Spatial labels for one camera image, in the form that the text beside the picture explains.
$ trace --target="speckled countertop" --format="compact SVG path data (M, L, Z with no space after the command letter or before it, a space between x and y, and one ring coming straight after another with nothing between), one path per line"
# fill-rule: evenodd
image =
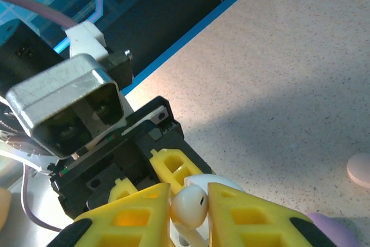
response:
M370 0L239 0L128 95L170 101L187 142L247 192L339 219L370 246Z

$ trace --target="purple cable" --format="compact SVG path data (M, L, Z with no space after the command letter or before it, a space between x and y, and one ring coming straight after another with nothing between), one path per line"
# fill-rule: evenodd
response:
M38 1L34 0L3 0L14 4L16 6L22 7L29 11L32 11L40 16L59 24L61 27L68 29L77 25L77 22L72 20L70 17L58 12Z
M28 206L27 203L27 186L28 186L28 176L29 176L29 166L23 164L23 178L22 178L22 189L21 189L21 204L22 204L22 209L24 213L28 216L28 218L37 224L40 227L47 228L48 230L51 231L56 231L60 232L62 229L61 228L56 228L54 226L51 226L40 219L38 219L31 211L31 209Z

